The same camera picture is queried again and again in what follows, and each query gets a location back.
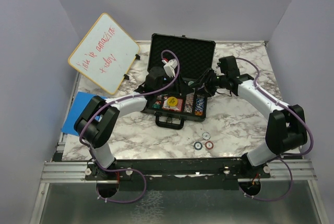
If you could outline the red playing card deck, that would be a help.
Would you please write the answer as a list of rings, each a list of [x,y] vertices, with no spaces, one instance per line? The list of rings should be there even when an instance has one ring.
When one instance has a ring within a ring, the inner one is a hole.
[[[169,107],[168,105],[167,105],[167,99],[168,99],[168,97],[164,100],[164,102],[163,102],[163,109],[164,110],[171,110],[171,111],[176,111],[176,112],[181,112],[181,110],[182,110],[182,107],[183,107],[183,99],[181,99],[181,98],[177,98],[178,99],[178,104],[177,104],[177,106],[175,106],[175,107]]]

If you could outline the green white poker chip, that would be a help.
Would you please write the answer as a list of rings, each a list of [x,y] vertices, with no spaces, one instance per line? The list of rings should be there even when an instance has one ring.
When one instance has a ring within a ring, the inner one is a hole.
[[[210,137],[211,137],[211,135],[210,135],[208,132],[204,132],[204,133],[202,134],[202,138],[203,138],[204,140],[209,140]]]

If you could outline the black poker set case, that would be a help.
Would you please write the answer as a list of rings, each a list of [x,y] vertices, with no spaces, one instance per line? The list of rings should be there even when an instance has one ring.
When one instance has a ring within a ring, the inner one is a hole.
[[[196,81],[207,68],[212,67],[214,50],[216,43],[209,40],[191,39],[185,36],[167,36],[154,33],[151,37],[151,46],[149,53],[148,69],[149,72],[153,67],[163,67],[162,60],[167,61],[175,59],[180,75],[183,80],[190,86]],[[206,118],[208,97],[195,90],[194,107],[192,113],[184,112],[186,96],[178,95],[158,95],[147,103],[143,110],[144,113],[153,114],[156,117],[156,125],[170,129],[182,129],[185,121],[203,122]],[[165,100],[167,97],[177,97],[183,99],[181,112],[154,109],[152,105],[156,100]],[[203,115],[195,115],[196,98],[205,99]]]

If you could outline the yellow big blind button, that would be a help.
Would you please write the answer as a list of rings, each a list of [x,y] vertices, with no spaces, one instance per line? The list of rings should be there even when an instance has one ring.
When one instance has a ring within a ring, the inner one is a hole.
[[[167,99],[167,105],[169,107],[175,107],[178,104],[178,99],[176,97],[168,97]]]

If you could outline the red poker chip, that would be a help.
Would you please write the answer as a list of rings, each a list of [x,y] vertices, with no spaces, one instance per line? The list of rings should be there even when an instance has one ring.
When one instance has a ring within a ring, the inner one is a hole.
[[[214,147],[213,142],[211,141],[205,142],[205,147],[206,149],[211,150]]]

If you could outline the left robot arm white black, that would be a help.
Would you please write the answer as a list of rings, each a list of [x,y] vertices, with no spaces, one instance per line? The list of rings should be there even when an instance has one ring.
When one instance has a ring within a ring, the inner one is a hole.
[[[74,130],[79,134],[80,143],[88,147],[101,178],[107,180],[115,174],[113,164],[116,159],[108,140],[117,119],[143,111],[147,103],[158,95],[185,96],[191,92],[193,89],[182,79],[179,71],[170,78],[163,68],[154,67],[145,81],[129,95],[111,99],[110,102],[94,96],[76,120]]]

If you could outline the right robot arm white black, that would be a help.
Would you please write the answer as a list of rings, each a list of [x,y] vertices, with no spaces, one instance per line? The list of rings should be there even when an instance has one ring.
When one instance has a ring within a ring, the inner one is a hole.
[[[212,97],[218,88],[246,100],[267,120],[265,141],[242,155],[240,172],[251,178],[260,165],[281,155],[290,155],[290,150],[307,143],[307,128],[304,110],[299,105],[289,105],[262,89],[257,78],[241,74],[234,56],[221,57],[218,67],[221,75],[212,68],[206,71],[190,87],[204,96]]]

